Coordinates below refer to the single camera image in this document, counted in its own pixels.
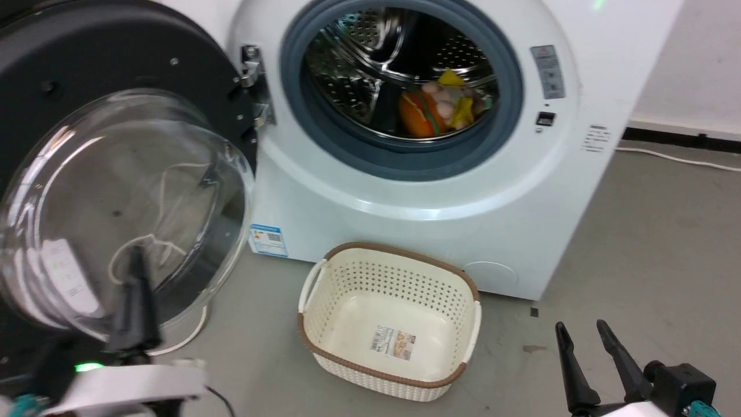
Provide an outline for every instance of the washing machine door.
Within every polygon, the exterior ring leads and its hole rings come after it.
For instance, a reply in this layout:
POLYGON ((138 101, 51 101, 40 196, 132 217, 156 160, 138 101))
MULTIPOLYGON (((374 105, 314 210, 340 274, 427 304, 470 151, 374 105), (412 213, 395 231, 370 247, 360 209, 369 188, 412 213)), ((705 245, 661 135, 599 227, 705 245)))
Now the washing machine door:
POLYGON ((143 246, 160 320, 224 283, 246 241, 253 103, 197 24, 146 0, 0 19, 1 293, 104 340, 143 246))

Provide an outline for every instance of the white plastic basket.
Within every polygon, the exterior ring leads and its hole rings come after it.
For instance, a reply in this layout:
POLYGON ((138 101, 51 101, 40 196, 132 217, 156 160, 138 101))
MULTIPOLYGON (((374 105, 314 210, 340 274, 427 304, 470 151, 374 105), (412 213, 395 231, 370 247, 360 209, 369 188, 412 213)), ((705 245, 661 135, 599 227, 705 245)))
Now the white plastic basket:
POLYGON ((319 365, 414 401, 440 397, 463 374, 480 324, 479 293, 465 272, 372 243, 327 253, 299 299, 299 332, 319 365))

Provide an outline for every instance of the brown basket rim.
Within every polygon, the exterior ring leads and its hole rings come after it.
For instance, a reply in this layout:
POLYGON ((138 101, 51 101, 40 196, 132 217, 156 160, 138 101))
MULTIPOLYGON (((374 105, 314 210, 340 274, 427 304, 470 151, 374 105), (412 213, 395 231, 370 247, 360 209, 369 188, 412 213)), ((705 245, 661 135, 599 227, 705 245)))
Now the brown basket rim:
MULTIPOLYGON (((392 255, 399 255, 403 257, 408 257, 410 259, 418 260, 420 262, 428 263, 432 266, 437 266, 438 268, 452 272, 455 275, 458 275, 461 279, 463 279, 464 282, 468 284, 468 287, 471 290, 471 294, 473 295, 473 301, 474 302, 479 301, 479 290, 476 289, 476 284, 473 283, 473 280, 471 280, 468 274, 456 268, 455 266, 449 265, 445 262, 433 259, 428 256, 420 255, 415 252, 406 251, 404 249, 397 249, 397 248, 393 248, 393 247, 385 246, 385 245, 379 245, 378 243, 351 242, 351 243, 344 243, 330 250, 325 255, 325 259, 330 260, 332 257, 337 255, 338 253, 344 250, 348 250, 348 249, 369 249, 369 250, 378 251, 378 252, 386 252, 392 255)), ((410 385, 412 387, 418 387, 418 388, 424 388, 424 389, 444 387, 446 385, 452 384, 453 382, 455 382, 456 379, 460 378, 461 374, 463 374, 463 371, 465 371, 465 368, 467 366, 465 362, 462 362, 453 371, 453 373, 451 373, 447 378, 441 379, 439 381, 420 381, 420 380, 411 379, 411 378, 403 378, 400 376, 391 375, 386 372, 380 372, 380 371, 371 369, 369 367, 364 367, 360 364, 356 364, 355 362, 348 361, 346 359, 340 358, 339 356, 333 355, 327 352, 326 350, 323 350, 322 348, 318 347, 312 341, 309 340, 309 336, 306 334, 306 330, 304 328, 304 314, 301 312, 299 313, 299 317, 298 317, 298 325, 299 325, 299 334, 301 335, 301 339, 304 341, 304 344, 309 348, 311 352, 316 353, 317 355, 322 356, 323 358, 329 359, 332 362, 336 362, 344 367, 348 367, 352 370, 363 372, 364 374, 371 375, 376 378, 385 379, 387 381, 396 382, 399 384, 410 385)))

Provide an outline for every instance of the basket handle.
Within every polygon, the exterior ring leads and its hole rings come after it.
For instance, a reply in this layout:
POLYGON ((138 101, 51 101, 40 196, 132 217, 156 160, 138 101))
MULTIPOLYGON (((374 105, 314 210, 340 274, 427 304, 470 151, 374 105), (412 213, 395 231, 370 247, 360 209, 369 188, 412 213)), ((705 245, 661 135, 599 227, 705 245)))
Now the basket handle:
POLYGON ((466 364, 471 360, 473 355, 473 348, 476 346, 476 340, 479 338, 479 330, 481 329, 481 303, 475 302, 473 311, 473 331, 471 332, 471 339, 468 341, 468 348, 463 356, 463 362, 466 364))
POLYGON ((304 312, 304 307, 306 307, 306 302, 310 297, 309 289, 311 289, 311 284, 314 282, 317 276, 319 276, 319 273, 321 272, 322 267, 327 263, 326 259, 322 259, 321 261, 317 262, 316 265, 311 268, 309 271, 309 275, 306 276, 306 281, 304 281, 304 288, 301 289, 301 295, 299 296, 299 313, 304 312))

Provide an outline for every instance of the concrete floor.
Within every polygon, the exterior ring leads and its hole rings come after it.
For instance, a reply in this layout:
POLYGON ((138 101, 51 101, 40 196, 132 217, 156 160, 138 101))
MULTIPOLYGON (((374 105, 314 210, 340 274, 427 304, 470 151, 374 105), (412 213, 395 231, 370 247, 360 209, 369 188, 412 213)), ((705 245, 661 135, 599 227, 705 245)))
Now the concrete floor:
MULTIPOLYGON (((732 154, 624 145, 741 166, 732 154)), ((739 174, 616 154, 545 297, 534 305, 539 317, 531 317, 530 302, 484 295, 471 366, 432 403, 387 397, 322 370, 296 332, 310 265, 251 253, 214 299, 204 332, 162 361, 205 359, 210 384, 244 417, 567 416, 557 321, 566 323, 602 402, 622 399, 594 324, 603 318, 639 365, 689 362, 715 378, 716 406, 724 416, 738 416, 740 209, 739 174)), ((188 324, 168 338, 183 338, 188 324)), ((190 402, 185 415, 227 413, 206 395, 190 402)))

